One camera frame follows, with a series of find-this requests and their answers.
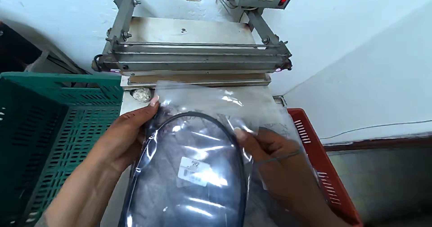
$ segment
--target white label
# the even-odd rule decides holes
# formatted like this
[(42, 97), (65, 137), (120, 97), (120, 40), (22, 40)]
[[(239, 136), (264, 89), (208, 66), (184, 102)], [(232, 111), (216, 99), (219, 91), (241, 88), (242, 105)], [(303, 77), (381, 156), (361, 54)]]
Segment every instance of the white label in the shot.
[(209, 164), (196, 159), (182, 157), (177, 177), (193, 184), (207, 186), (207, 181), (203, 179), (203, 176), (209, 169)]

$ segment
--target black cable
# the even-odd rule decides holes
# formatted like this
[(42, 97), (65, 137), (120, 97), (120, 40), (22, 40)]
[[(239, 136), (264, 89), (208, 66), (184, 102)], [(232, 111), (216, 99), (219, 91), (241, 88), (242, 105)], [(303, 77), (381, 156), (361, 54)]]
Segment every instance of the black cable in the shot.
[(102, 68), (101, 68), (101, 66), (98, 64), (98, 61), (97, 61), (97, 59), (98, 59), (99, 57), (101, 57), (101, 56), (103, 56), (103, 55), (102, 55), (102, 54), (99, 54), (99, 55), (95, 55), (94, 58), (93, 58), (93, 61), (94, 61), (94, 63), (96, 64), (96, 67), (98, 68), (98, 72), (101, 72), (101, 71), (102, 71)]
[[(60, 59), (57, 59), (57, 58), (53, 57), (52, 55), (48, 55), (48, 57), (50, 57), (50, 58), (52, 58), (52, 59), (54, 59), (54, 60), (56, 60), (56, 61), (59, 61), (59, 62), (61, 62), (61, 63), (63, 63), (63, 64), (65, 64), (65, 65), (68, 66), (68, 64), (67, 64), (66, 62), (64, 62), (64, 61), (62, 61), (62, 60), (60, 60)], [(73, 65), (73, 66), (74, 66), (76, 69), (80, 70), (81, 72), (84, 72), (84, 74), (89, 74), (86, 70), (82, 69), (81, 67), (76, 66), (76, 65)]]
[(62, 66), (62, 65), (60, 65), (60, 64), (58, 64), (57, 62), (55, 62), (55, 61), (51, 60), (51, 59), (50, 59), (50, 56), (48, 56), (48, 57), (47, 57), (47, 60), (49, 60), (50, 62), (52, 62), (52, 63), (56, 64), (56, 65), (57, 65), (57, 66), (59, 66), (59, 67), (61, 67), (61, 68), (65, 69), (65, 70), (67, 70), (67, 71), (71, 72), (72, 74), (77, 74), (77, 73), (75, 73), (75, 72), (72, 72), (71, 70), (67, 69), (66, 67), (64, 67), (64, 66)]
[[(210, 122), (212, 122), (213, 124), (215, 124), (217, 127), (219, 127), (219, 129), (221, 129), (224, 134), (229, 138), (230, 142), (234, 145), (236, 152), (237, 152), (237, 162), (238, 162), (238, 168), (239, 168), (239, 174), (240, 174), (240, 206), (239, 206), (239, 221), (238, 221), (238, 227), (243, 227), (244, 221), (245, 221), (245, 210), (246, 210), (246, 199), (247, 199), (247, 180), (246, 180), (246, 176), (245, 176), (245, 169), (244, 169), (244, 165), (243, 165), (243, 156), (242, 156), (242, 149), (239, 146), (237, 139), (235, 137), (235, 135), (233, 133), (231, 133), (230, 131), (228, 131), (226, 129), (226, 127), (224, 125), (222, 125), (222, 123), (220, 123), (217, 119), (214, 119), (213, 117), (203, 114), (203, 113), (199, 113), (199, 112), (195, 112), (195, 111), (189, 111), (189, 112), (185, 112), (185, 113), (180, 113), (180, 114), (176, 114), (170, 118), (168, 118), (164, 123), (162, 123), (162, 125), (159, 126), (159, 128), (157, 129), (157, 131), (162, 130), (163, 127), (165, 127), (168, 123), (172, 122), (175, 119), (179, 119), (181, 117), (186, 117), (186, 116), (190, 116), (190, 117), (199, 117), (199, 118), (203, 118), (206, 119)], [(153, 141), (153, 139), (151, 139), (152, 137), (150, 137), (147, 141), (146, 141), (146, 148), (148, 148), (150, 142)], [(131, 186), (135, 186), (135, 183), (137, 181), (137, 177), (134, 177), (132, 180), (132, 184)], [(133, 192), (133, 187), (130, 188), (128, 190), (128, 195), (129, 197), (126, 198), (126, 205), (127, 208), (129, 208), (130, 203), (131, 203), (131, 198), (132, 198), (132, 192)], [(124, 224), (124, 210), (122, 211), (122, 217), (120, 221), (121, 224)]]

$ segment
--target hand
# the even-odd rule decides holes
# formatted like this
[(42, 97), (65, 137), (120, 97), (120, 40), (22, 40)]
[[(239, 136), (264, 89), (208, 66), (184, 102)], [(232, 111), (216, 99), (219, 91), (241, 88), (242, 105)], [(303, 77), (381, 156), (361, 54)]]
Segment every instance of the hand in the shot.
[(96, 142), (89, 158), (97, 157), (121, 174), (140, 155), (144, 141), (138, 137), (140, 127), (156, 114), (158, 99), (154, 97), (147, 107), (117, 118)]
[(255, 137), (240, 129), (234, 132), (258, 165), (268, 192), (303, 224), (347, 226), (327, 206), (303, 152), (296, 154), (300, 150), (297, 142), (261, 128)]

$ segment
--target metal plate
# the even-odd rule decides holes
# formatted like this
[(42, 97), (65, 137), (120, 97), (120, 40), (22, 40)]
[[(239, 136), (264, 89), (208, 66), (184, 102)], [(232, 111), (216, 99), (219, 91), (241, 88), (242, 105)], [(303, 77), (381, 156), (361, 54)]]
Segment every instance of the metal plate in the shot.
[(130, 42), (255, 44), (243, 23), (132, 17), (129, 33)]

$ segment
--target wire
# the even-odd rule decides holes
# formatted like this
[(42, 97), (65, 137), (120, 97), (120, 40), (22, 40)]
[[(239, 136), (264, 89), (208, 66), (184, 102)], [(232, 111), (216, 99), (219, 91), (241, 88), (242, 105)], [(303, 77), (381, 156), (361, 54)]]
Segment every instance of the wire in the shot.
[(229, 9), (236, 9), (238, 6), (235, 6), (229, 2), (225, 2), (224, 0), (220, 0), (221, 4), (225, 7), (225, 9), (229, 8)]
[[(48, 57), (51, 58), (51, 59), (54, 59), (54, 60), (56, 60), (56, 61), (58, 61), (58, 62), (61, 62), (61, 63), (63, 63), (63, 64), (65, 64), (65, 65), (68, 66), (68, 64), (67, 64), (66, 62), (64, 62), (64, 61), (62, 61), (62, 60), (60, 60), (60, 59), (57, 59), (57, 58), (53, 57), (52, 55), (48, 55)], [(74, 66), (75, 68), (77, 68), (78, 70), (80, 70), (81, 72), (84, 72), (84, 74), (89, 74), (86, 70), (82, 69), (81, 67), (76, 66), (76, 65), (74, 65), (74, 64), (73, 64), (73, 66)]]
[(65, 70), (71, 72), (72, 74), (77, 74), (77, 73), (74, 73), (74, 72), (72, 72), (71, 70), (67, 69), (66, 67), (64, 67), (64, 66), (62, 66), (62, 65), (60, 65), (60, 64), (58, 64), (57, 62), (51, 60), (50, 56), (47, 57), (47, 60), (49, 60), (50, 62), (56, 64), (56, 65), (59, 66), (59, 67), (61, 67), (61, 68), (65, 69)]
[(376, 126), (370, 126), (370, 127), (362, 127), (362, 128), (357, 128), (357, 129), (349, 130), (349, 131), (346, 131), (346, 132), (342, 132), (342, 133), (339, 133), (339, 134), (334, 135), (334, 136), (323, 137), (323, 138), (319, 138), (319, 139), (320, 140), (321, 139), (329, 139), (329, 138), (340, 136), (340, 135), (348, 133), (348, 132), (353, 132), (353, 131), (358, 131), (358, 130), (363, 130), (363, 129), (368, 129), (368, 128), (374, 128), (374, 127), (385, 127), (385, 126), (406, 125), (406, 124), (418, 124), (418, 123), (425, 123), (425, 122), (431, 122), (431, 121), (432, 120), (421, 120), (421, 121), (413, 121), (413, 122), (400, 122), (400, 123), (383, 124), (383, 125), (376, 125)]
[[(159, 107), (158, 112), (156, 113), (155, 117), (157, 117), (160, 114), (160, 110), (161, 108)], [(234, 145), (235, 149), (236, 149), (236, 156), (237, 156), (237, 166), (238, 166), (238, 171), (239, 171), (239, 178), (240, 178), (240, 203), (239, 203), (239, 213), (238, 213), (238, 227), (242, 227), (245, 221), (245, 210), (246, 210), (246, 200), (247, 200), (247, 194), (248, 194), (248, 180), (246, 179), (246, 175), (245, 175), (245, 168), (243, 165), (243, 156), (242, 156), (242, 149), (239, 146), (235, 136), (233, 135), (233, 133), (230, 133), (230, 131), (228, 131), (228, 129), (226, 129), (226, 127), (220, 123), (217, 119), (214, 119), (213, 117), (207, 115), (207, 114), (203, 114), (203, 113), (199, 113), (199, 112), (195, 112), (195, 111), (189, 111), (189, 112), (185, 112), (185, 113), (180, 113), (180, 114), (176, 114), (174, 116), (171, 116), (170, 118), (168, 118), (164, 123), (162, 123), (159, 127), (154, 127), (157, 128), (156, 131), (162, 131), (162, 129), (168, 125), (170, 122), (174, 121), (175, 119), (179, 119), (182, 117), (197, 117), (197, 118), (202, 118), (202, 119), (206, 119), (208, 121), (210, 121), (211, 123), (213, 123), (214, 125), (216, 125), (230, 140), (231, 144)], [(144, 150), (148, 150), (149, 148), (151, 148), (149, 146), (150, 143), (153, 144), (157, 144), (157, 142), (154, 140), (154, 137), (149, 137), (145, 143), (145, 149)], [(127, 198), (125, 200), (125, 204), (124, 206), (127, 206), (127, 208), (124, 208), (122, 210), (122, 214), (121, 214), (121, 219), (120, 219), (120, 223), (125, 223), (125, 215), (124, 211), (128, 211), (129, 206), (131, 205), (131, 200), (132, 200), (132, 195), (133, 195), (133, 190), (135, 188), (135, 185), (137, 183), (137, 179), (138, 176), (134, 175), (132, 177), (132, 181), (130, 184), (129, 189), (127, 190)]]
[(240, 18), (238, 19), (238, 23), (240, 23), (241, 18), (243, 17), (243, 14), (245, 14), (245, 12), (242, 12), (242, 13), (241, 13)]
[(94, 63), (96, 64), (96, 67), (98, 68), (98, 72), (101, 72), (101, 71), (102, 71), (102, 68), (101, 68), (101, 66), (98, 64), (97, 59), (98, 59), (99, 57), (102, 57), (102, 56), (103, 56), (102, 54), (99, 54), (99, 55), (95, 55), (94, 58), (93, 58), (93, 61), (94, 61)]

